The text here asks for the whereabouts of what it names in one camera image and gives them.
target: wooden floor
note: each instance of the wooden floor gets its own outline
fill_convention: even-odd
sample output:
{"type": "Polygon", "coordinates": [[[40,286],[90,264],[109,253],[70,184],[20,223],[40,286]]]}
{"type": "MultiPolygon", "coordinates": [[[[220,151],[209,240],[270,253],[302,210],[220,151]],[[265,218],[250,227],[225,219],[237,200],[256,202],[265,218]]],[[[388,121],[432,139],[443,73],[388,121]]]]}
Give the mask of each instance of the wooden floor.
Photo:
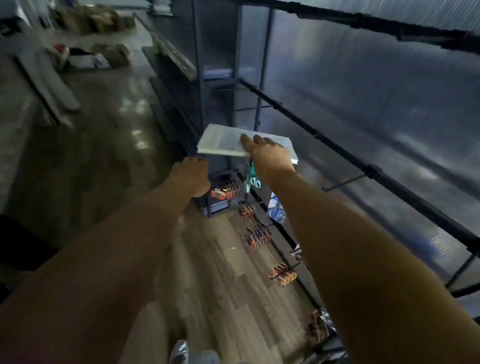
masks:
{"type": "MultiPolygon", "coordinates": [[[[33,130],[11,216],[62,247],[166,178],[171,150],[148,107],[148,76],[141,66],[67,76],[82,112],[72,127],[33,130]]],[[[281,260],[271,246],[251,252],[243,224],[234,211],[208,220],[187,208],[121,363],[167,363],[181,337],[223,363],[302,360],[313,308],[297,283],[268,279],[281,260]]]]}

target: gray wall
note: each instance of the gray wall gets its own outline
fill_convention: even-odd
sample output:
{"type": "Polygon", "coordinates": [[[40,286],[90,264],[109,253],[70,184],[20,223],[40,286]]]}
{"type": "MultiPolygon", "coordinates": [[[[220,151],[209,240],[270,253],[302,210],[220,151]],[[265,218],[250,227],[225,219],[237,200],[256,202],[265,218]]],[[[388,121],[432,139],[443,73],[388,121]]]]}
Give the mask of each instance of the gray wall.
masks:
{"type": "MultiPolygon", "coordinates": [[[[471,1],[314,3],[449,29],[480,27],[480,4],[471,1]]],[[[480,234],[480,57],[274,15],[266,93],[480,234]]],[[[261,131],[293,140],[301,172],[318,186],[359,174],[277,111],[262,110],[261,121],[261,131]]],[[[462,244],[375,182],[361,180],[344,192],[442,279],[468,257],[462,244]]],[[[478,281],[477,261],[456,288],[478,281]]]]}

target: right hand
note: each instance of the right hand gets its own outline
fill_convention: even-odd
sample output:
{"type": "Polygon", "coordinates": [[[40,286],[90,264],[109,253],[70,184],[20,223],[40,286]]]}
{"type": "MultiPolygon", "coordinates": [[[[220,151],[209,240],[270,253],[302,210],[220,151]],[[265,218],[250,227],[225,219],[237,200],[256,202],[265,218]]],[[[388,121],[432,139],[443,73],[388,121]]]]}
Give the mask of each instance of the right hand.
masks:
{"type": "Polygon", "coordinates": [[[290,152],[272,139],[254,135],[252,140],[247,134],[242,134],[240,142],[252,157],[260,180],[270,188],[280,178],[295,174],[290,152]]]}

